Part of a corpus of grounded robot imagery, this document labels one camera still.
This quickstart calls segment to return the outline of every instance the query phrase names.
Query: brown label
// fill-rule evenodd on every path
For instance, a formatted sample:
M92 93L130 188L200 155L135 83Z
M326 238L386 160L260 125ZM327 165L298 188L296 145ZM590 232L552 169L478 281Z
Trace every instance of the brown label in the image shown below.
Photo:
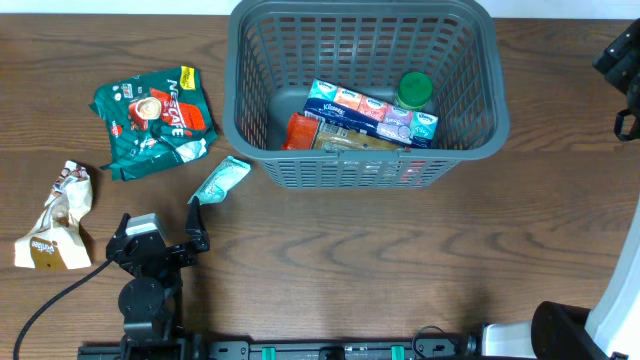
M36 269L67 270L67 265L62 260L56 245L55 241L50 242L35 236L31 238L29 247Z

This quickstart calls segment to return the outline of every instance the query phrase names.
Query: green coffee packet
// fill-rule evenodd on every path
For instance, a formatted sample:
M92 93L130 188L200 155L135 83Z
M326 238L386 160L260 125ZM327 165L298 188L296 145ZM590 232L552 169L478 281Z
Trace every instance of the green coffee packet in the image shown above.
M89 105L105 122L113 180L133 180L204 157L218 138L200 71L181 66L106 84Z

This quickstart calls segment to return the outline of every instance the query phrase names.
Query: black mechanical part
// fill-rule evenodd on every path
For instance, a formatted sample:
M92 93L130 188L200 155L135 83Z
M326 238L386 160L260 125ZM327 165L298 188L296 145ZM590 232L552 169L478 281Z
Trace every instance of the black mechanical part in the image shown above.
M418 343L418 339L420 339L420 337L423 336L423 333L425 331L428 330L437 330L440 332L440 334L436 333L436 338L443 338L443 339L447 339L447 341L449 341L449 343L451 343L451 345L453 346L452 348L452 353L453 354L457 354L458 353L458 344L460 344L460 337L459 336L452 336L452 335L448 335L447 333L445 333L442 329L440 329L437 326L434 325L427 325L427 326L423 326L422 328L420 328L420 330L418 330L416 332L416 334L413 336L413 339L411 340L411 349L413 350L413 352L416 355L416 359L417 358L422 358L425 359L427 358L427 356L423 353L424 351L428 351L428 349L424 349L423 347L417 346ZM444 350L444 348L442 348L441 346L438 346L437 349L433 349L434 353L440 353ZM433 355L433 357L436 356L444 356L446 354L442 354L442 355Z
M480 356L482 354L482 335L478 335L478 333L471 331L466 337L462 337L458 353L467 356Z
M589 311L548 301L540 304L531 324L531 344L538 359L623 359L621 354L607 356L587 334L584 325Z
M393 359L392 346L402 346L405 359L415 360L411 342L327 342L327 343L288 343L288 344L249 344L245 341L214 342L208 346L209 360L266 360L264 349L273 348L272 360L364 360ZM423 338L417 340L417 346L423 349L427 358L448 359L455 356L454 346L446 338ZM84 347L78 350L78 360L116 360L119 347Z
M640 19L636 20L593 62L605 80L627 96L627 109L616 116L614 134L620 141L640 139ZM635 122L623 134L625 120Z
M131 219L124 214L109 241L107 257L134 277L118 298L125 332L118 359L207 358L201 336L183 334L181 321L180 269L195 265L196 255L209 250L209 236L200 217L197 197L191 203L185 232L190 238L187 243L167 247L155 215ZM89 359L100 355L91 348L81 348L81 352Z

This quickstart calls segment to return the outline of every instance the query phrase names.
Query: small white packet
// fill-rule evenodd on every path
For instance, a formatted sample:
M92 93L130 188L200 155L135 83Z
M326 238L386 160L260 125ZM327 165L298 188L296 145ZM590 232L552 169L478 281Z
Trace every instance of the small white packet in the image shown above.
M91 266L80 238L80 219L91 210L92 201L93 190L87 169L67 161L36 225L16 240L14 265L45 270Z

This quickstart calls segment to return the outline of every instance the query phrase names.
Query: wooden table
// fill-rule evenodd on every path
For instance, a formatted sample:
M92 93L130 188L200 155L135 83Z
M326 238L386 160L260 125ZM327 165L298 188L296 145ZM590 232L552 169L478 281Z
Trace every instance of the wooden table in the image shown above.
M212 248L183 271L186 326L256 340L409 337L422 325L530 319L551 300L593 307L629 228L640 144L612 134L625 98L591 68L628 22L497 20L512 131L504 150L421 190L291 191L256 166L204 209ZM216 122L223 109L227 18L0 16L0 358L25 321L90 269L13 267L13 242L42 210L67 159L110 161L87 104L104 83L192 64ZM169 241L186 201L235 154L222 136L204 160L142 180L92 172L82 220L95 266L123 214L156 212ZM112 265L36 322L23 358L74 358L123 335Z

